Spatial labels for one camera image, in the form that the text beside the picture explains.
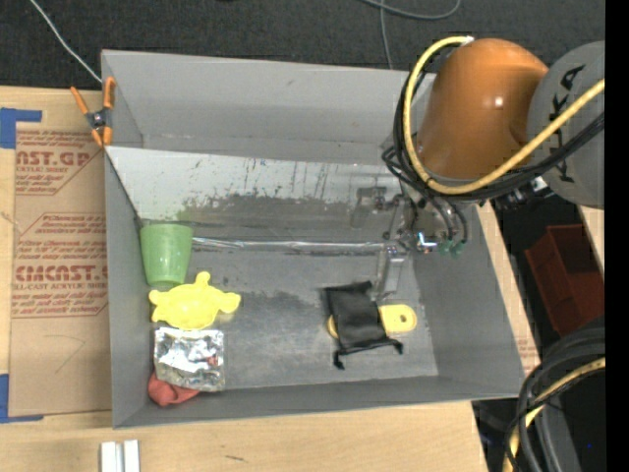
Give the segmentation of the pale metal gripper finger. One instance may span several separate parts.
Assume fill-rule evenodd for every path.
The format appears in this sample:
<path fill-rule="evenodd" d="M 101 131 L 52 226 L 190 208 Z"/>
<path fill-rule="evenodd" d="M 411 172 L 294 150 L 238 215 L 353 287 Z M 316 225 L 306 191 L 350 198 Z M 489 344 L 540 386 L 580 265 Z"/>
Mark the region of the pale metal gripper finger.
<path fill-rule="evenodd" d="M 385 245 L 377 258 L 374 292 L 385 298 L 397 291 L 402 270 L 408 260 L 408 251 L 398 245 Z"/>
<path fill-rule="evenodd" d="M 375 219 L 391 209 L 392 202 L 387 198 L 386 187 L 359 188 L 356 204 L 350 215 L 352 228 L 363 228 L 368 220 Z"/>

